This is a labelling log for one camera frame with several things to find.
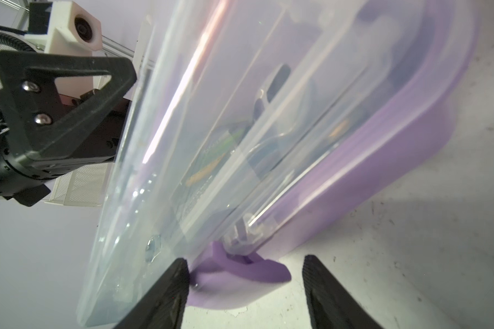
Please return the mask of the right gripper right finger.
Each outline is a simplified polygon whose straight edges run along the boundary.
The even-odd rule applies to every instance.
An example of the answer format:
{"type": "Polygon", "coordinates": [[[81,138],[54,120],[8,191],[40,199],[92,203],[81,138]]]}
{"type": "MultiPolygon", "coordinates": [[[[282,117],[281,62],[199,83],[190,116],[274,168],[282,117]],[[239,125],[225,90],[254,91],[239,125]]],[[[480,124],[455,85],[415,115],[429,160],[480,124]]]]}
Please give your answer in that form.
{"type": "Polygon", "coordinates": [[[316,256],[305,257],[302,277],[312,328],[381,328],[316,256]]]}

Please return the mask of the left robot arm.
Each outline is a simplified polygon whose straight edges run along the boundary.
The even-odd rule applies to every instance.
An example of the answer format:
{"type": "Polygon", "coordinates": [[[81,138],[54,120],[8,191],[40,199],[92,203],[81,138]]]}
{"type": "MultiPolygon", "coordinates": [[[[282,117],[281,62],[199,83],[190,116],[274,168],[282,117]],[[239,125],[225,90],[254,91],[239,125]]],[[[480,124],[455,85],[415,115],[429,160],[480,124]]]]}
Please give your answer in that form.
{"type": "Polygon", "coordinates": [[[49,181],[114,161],[136,79],[127,58],[0,51],[0,196],[33,206],[49,181]]]}

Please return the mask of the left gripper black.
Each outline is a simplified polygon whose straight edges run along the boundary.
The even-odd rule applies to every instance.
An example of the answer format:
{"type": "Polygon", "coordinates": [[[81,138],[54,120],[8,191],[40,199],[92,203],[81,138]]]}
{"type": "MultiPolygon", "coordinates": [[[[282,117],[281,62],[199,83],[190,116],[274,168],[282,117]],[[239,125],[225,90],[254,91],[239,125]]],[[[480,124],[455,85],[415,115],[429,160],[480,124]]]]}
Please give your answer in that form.
{"type": "Polygon", "coordinates": [[[130,108],[123,96],[137,80],[131,60],[0,51],[0,80],[1,197],[33,206],[49,195],[47,182],[115,160],[130,108]],[[65,108],[56,79],[102,75],[108,84],[65,108]]]}

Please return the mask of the purple toolbox clear lid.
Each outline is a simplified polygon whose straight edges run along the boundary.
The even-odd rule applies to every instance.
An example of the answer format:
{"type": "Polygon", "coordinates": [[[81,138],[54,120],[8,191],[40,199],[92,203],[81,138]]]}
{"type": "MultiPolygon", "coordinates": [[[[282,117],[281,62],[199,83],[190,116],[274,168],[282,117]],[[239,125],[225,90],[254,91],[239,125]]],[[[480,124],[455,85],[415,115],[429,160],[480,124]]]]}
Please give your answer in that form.
{"type": "Polygon", "coordinates": [[[422,153],[386,145],[446,99],[473,1],[155,1],[78,323],[120,322],[178,258],[189,305],[242,308],[278,258],[422,153]]]}

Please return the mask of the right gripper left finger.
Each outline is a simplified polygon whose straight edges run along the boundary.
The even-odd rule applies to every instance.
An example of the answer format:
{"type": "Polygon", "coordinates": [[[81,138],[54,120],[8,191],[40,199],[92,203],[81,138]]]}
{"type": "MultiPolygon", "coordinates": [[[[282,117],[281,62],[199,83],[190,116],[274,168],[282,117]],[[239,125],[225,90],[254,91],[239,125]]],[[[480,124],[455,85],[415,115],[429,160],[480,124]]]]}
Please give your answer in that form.
{"type": "Polygon", "coordinates": [[[115,329],[177,329],[189,295],[189,268],[176,259],[115,329]]]}

